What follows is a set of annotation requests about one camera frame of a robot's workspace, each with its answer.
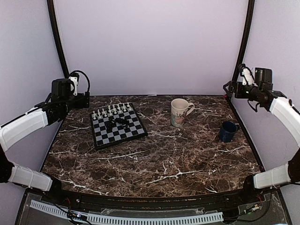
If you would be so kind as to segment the black white chessboard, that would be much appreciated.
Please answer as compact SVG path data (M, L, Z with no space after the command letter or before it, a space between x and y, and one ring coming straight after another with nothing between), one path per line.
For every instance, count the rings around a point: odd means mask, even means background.
M118 103L90 113L94 146L97 150L112 147L148 135L132 103Z

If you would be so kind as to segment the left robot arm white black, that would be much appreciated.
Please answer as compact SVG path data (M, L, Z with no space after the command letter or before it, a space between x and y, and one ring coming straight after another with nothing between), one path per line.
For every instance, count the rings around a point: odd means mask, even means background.
M0 181L2 183L10 182L46 191L55 204L63 204L66 201L66 193L60 190L59 180L13 163L7 159L5 153L33 132L64 120L72 109L88 108L90 92L87 90L78 93L77 86L76 75L54 80L51 93L45 101L0 127Z

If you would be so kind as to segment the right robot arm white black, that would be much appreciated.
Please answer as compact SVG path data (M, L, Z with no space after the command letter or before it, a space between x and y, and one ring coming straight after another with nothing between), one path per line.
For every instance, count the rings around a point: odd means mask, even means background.
M275 134L274 141L279 143L285 137L294 140L294 146L300 145L300 112L293 101L281 91L273 90L272 70L256 67L253 71L245 64L238 66L242 81L231 80L223 85L225 95L236 99L245 99L254 111L264 108L277 118L277 124L265 130ZM266 188L278 188L288 184L300 183L300 152L296 151L292 159L270 170L246 177L239 199L250 203L257 196L257 191Z

